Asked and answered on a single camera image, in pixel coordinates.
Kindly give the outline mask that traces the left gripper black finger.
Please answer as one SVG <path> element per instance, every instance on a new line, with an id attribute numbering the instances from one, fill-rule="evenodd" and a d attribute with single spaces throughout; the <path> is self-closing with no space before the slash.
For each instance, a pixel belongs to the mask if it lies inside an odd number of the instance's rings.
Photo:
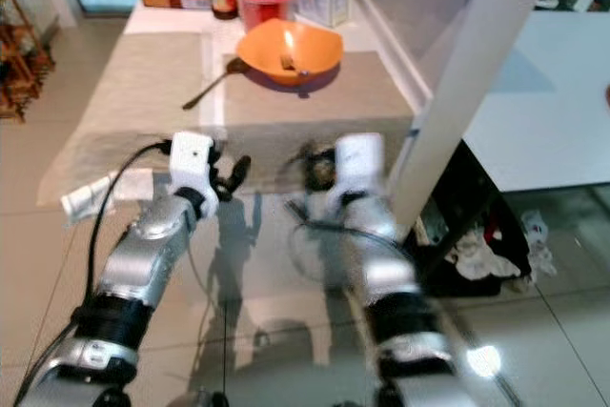
<path id="1" fill-rule="evenodd" d="M 221 179 L 221 192 L 223 194 L 233 194 L 238 190 L 244 181 L 247 180 L 252 158 L 249 155 L 241 155 L 233 164 L 231 174 Z"/>

